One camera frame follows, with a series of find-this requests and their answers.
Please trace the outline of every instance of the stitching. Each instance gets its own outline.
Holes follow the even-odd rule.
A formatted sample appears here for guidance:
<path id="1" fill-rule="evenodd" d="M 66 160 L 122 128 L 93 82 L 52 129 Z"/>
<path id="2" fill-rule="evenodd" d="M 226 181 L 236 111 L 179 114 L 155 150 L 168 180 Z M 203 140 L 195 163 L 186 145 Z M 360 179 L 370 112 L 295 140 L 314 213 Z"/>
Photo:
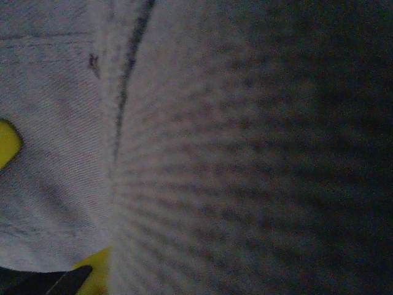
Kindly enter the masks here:
<path id="1" fill-rule="evenodd" d="M 128 40 L 128 47 L 130 48 L 129 51 L 129 60 L 126 64 L 126 68 L 124 71 L 124 75 L 122 77 L 122 86 L 121 86 L 121 91 L 120 91 L 120 97 L 121 101 L 119 104 L 119 111 L 117 113 L 117 118 L 116 118 L 116 137 L 115 137 L 115 149 L 114 149 L 114 161 L 115 164 L 117 162 L 117 155 L 119 153 L 119 145 L 120 145 L 120 137 L 122 133 L 122 124 L 123 124 L 123 113 L 124 113 L 124 107 L 125 103 L 127 101 L 127 82 L 130 80 L 132 70 L 134 68 L 134 65 L 136 63 L 135 56 L 138 52 L 139 49 L 139 44 L 141 43 L 144 30 L 147 26 L 147 23 L 149 22 L 149 18 L 151 15 L 151 11 L 154 7 L 155 0 L 148 0 L 145 2 L 144 7 L 142 8 L 142 15 L 138 18 L 136 22 L 136 28 L 133 31 L 133 34 L 131 35 L 130 39 Z"/>

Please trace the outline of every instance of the black object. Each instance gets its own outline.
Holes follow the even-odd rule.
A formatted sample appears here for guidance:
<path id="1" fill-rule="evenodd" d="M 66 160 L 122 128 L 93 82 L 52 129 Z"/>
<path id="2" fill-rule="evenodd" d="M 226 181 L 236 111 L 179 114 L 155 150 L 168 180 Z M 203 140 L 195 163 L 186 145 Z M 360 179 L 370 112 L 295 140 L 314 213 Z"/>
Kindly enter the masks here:
<path id="1" fill-rule="evenodd" d="M 0 295 L 4 295 L 7 290 L 14 288 L 35 274 L 37 273 L 0 267 Z"/>
<path id="2" fill-rule="evenodd" d="M 92 270 L 84 265 L 70 272 L 37 273 L 4 295 L 75 295 Z"/>

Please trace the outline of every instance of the yellow object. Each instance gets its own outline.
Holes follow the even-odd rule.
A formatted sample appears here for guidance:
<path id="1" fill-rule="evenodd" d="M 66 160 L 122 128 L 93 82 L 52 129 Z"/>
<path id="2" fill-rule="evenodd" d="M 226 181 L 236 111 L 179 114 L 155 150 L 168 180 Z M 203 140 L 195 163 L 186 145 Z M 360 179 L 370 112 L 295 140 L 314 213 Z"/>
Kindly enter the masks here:
<path id="1" fill-rule="evenodd" d="M 92 266 L 93 270 L 76 295 L 107 295 L 108 260 L 110 248 L 89 256 L 74 266 Z"/>
<path id="2" fill-rule="evenodd" d="M 14 126 L 6 120 L 0 120 L 0 169 L 18 153 L 22 140 Z"/>

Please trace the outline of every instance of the gray fabric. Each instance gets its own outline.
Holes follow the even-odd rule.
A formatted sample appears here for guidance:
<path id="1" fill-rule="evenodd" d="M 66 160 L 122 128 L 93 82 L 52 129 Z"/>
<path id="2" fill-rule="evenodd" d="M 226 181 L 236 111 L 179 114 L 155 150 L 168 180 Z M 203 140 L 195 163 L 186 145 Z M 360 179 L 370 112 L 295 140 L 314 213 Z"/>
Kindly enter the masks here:
<path id="1" fill-rule="evenodd" d="M 388 11 L 108 7 L 111 294 L 389 294 Z"/>
<path id="2" fill-rule="evenodd" d="M 24 148 L 0 174 L 0 266 L 68 270 L 107 246 L 102 116 L 85 1 L 0 3 L 0 117 Z"/>

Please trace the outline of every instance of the ribbed knit fabric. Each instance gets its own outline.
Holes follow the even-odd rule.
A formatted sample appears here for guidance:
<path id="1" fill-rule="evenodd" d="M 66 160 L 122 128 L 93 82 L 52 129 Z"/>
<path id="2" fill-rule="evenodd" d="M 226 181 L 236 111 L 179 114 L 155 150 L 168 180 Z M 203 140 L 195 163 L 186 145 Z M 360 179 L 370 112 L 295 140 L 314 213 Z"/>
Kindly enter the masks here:
<path id="1" fill-rule="evenodd" d="M 111 294 L 389 294 L 388 8 L 110 7 Z"/>

